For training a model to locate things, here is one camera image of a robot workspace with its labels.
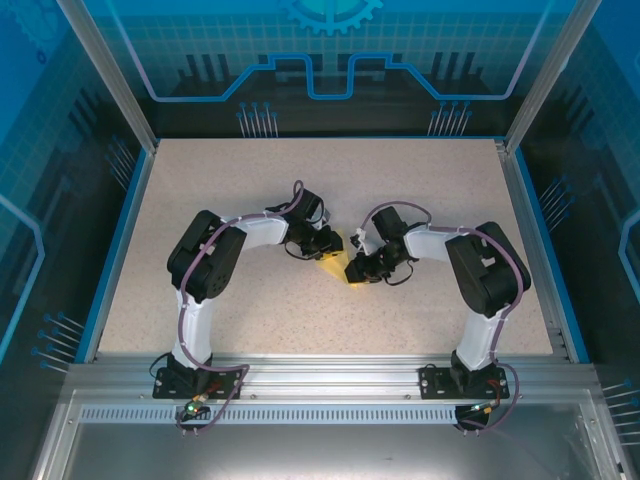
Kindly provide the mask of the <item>yellow paper sheet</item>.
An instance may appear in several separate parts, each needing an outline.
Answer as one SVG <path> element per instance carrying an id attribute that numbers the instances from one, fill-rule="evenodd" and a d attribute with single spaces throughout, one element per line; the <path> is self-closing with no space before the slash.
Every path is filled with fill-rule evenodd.
<path id="1" fill-rule="evenodd" d="M 341 252 L 340 260 L 338 262 L 336 262 L 336 263 L 334 263 L 334 262 L 317 262 L 317 261 L 316 261 L 316 263 L 326 273 L 328 273 L 332 277 L 336 278 L 341 283 L 346 284 L 347 286 L 349 286 L 349 284 L 346 281 L 345 275 L 344 275 L 344 269 L 347 266 L 347 264 L 350 262 L 351 258 L 349 256 L 348 247 L 346 246 L 346 240 L 345 240 L 344 231 L 341 230 L 341 229 L 338 229 L 337 232 L 342 236 L 343 244 L 344 244 L 344 251 Z"/>

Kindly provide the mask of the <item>blue table edge strip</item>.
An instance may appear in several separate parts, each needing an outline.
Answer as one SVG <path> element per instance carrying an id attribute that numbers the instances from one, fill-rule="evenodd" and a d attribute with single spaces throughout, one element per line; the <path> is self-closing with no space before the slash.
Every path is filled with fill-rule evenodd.
<path id="1" fill-rule="evenodd" d="M 142 150 L 136 162 L 76 350 L 76 364 L 93 362 L 98 351 L 154 160 L 154 154 Z"/>
<path id="2" fill-rule="evenodd" d="M 543 251 L 543 264 L 549 271 L 549 279 L 546 283 L 552 290 L 552 303 L 560 315 L 559 320 L 562 323 L 561 330 L 564 335 L 569 358 L 574 363 L 588 364 L 591 362 L 591 358 L 583 339 L 580 325 L 567 290 L 566 282 L 561 272 L 549 227 L 544 220 L 540 200 L 534 188 L 529 168 L 520 148 L 516 150 L 514 156 L 519 174 L 523 180 L 529 204 L 532 208 L 533 217 L 535 218 L 535 229 L 540 237 L 541 248 Z"/>

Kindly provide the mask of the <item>grey metal tray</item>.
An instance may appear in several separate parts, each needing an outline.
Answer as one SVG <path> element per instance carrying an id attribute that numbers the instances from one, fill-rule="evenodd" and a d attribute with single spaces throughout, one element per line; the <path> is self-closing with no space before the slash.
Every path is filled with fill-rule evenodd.
<path id="1" fill-rule="evenodd" d="M 523 404 L 483 432 L 454 425 L 83 424 L 56 408 L 29 480 L 628 480 L 606 408 Z"/>

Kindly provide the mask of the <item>blue printed gear panel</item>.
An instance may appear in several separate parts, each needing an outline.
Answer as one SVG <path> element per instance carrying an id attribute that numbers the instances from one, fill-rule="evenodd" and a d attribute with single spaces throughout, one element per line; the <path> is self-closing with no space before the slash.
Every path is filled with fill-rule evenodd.
<path id="1" fill-rule="evenodd" d="M 83 0 L 161 138 L 504 135 L 572 0 Z"/>

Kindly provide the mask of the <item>aluminium mounting rail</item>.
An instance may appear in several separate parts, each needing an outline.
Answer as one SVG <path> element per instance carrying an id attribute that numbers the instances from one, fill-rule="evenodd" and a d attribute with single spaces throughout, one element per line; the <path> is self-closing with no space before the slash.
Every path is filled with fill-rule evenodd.
<path id="1" fill-rule="evenodd" d="M 152 355 L 100 354 L 69 368 L 61 399 L 84 403 L 147 403 Z M 524 404 L 573 404 L 603 397 L 595 368 L 558 356 L 506 357 L 509 388 Z M 223 354 L 214 365 L 250 367 L 241 391 L 249 403 L 410 403 L 420 400 L 418 370 L 445 367 L 448 355 Z"/>

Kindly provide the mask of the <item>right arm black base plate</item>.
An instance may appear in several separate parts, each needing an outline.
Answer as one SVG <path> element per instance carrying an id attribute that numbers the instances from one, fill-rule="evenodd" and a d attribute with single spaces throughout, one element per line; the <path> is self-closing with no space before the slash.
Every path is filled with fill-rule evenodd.
<path id="1" fill-rule="evenodd" d="M 510 398 L 505 371 L 493 364 L 471 372 L 462 366 L 427 364 L 418 370 L 418 382 L 423 400 Z"/>

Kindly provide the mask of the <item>aluminium table side rail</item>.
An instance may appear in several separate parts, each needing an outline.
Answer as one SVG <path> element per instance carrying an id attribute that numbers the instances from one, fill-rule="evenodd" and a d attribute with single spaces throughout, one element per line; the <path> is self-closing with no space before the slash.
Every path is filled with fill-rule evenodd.
<path id="1" fill-rule="evenodd" d="M 531 287 L 509 314 L 500 336 L 501 356 L 572 360 L 571 341 L 566 338 L 566 313 L 557 291 L 557 282 L 543 245 L 534 214 L 534 204 L 524 182 L 524 174 L 504 141 L 494 142 L 493 182 L 490 219 L 497 222 L 525 263 Z"/>

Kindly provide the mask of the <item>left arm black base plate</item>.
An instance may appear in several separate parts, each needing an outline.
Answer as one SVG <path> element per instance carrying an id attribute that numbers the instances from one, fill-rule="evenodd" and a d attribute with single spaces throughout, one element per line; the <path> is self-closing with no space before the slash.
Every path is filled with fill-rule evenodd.
<path id="1" fill-rule="evenodd" d="M 163 367 L 155 375 L 154 399 L 191 399 L 207 394 L 209 399 L 227 399 L 239 383 L 242 369 L 229 372 L 211 372 L 187 368 L 179 370 Z"/>

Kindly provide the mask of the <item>blue printed enclosure panel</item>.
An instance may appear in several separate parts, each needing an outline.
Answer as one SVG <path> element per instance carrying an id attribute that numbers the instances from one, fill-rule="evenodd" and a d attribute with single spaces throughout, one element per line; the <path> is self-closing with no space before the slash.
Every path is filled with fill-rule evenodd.
<path id="1" fill-rule="evenodd" d="M 30 480 L 144 150 L 57 0 L 0 0 L 0 480 Z"/>
<path id="2" fill-rule="evenodd" d="M 602 0 L 519 148 L 640 480 L 640 0 Z"/>

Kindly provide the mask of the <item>aluminium frame post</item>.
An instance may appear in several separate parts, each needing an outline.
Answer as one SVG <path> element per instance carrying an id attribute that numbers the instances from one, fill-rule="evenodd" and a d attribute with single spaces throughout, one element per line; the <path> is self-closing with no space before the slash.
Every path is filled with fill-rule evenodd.
<path id="1" fill-rule="evenodd" d="M 542 65 L 504 139 L 504 150 L 514 156 L 602 0 L 576 0 L 558 38 Z"/>
<path id="2" fill-rule="evenodd" d="M 157 139 L 116 59 L 82 0 L 56 0 L 140 145 L 155 155 Z"/>

